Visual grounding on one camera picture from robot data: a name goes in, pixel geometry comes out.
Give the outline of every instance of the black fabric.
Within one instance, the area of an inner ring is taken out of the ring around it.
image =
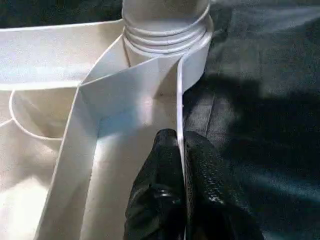
[[[0,0],[0,28],[121,19],[122,0]]]
[[[246,31],[244,15],[233,12],[206,73],[184,94],[184,129],[216,147],[266,240],[317,240],[319,21],[261,33]]]
[[[137,175],[126,210],[124,240],[182,240],[185,186],[176,132],[157,133]]]
[[[264,240],[241,186],[216,148],[195,132],[186,132],[184,139],[193,191],[188,195],[194,198],[191,236],[201,229],[209,240]]]

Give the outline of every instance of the plastic compartment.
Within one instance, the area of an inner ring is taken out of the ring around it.
[[[176,129],[183,141],[182,94],[204,71],[212,22],[208,29],[181,60],[154,57],[78,88],[36,240],[123,238],[132,183],[157,131]]]
[[[58,152],[17,127],[10,91],[0,91],[0,239],[32,240],[51,186]]]
[[[58,150],[76,88],[13,91],[9,110],[13,121],[27,135]]]

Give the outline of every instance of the black leather surface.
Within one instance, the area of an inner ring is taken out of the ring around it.
[[[177,135],[157,133],[137,175],[126,210],[124,240],[182,240],[186,225],[185,186]]]
[[[241,16],[184,94],[184,128],[217,148],[266,240],[320,239],[320,36],[238,34]]]

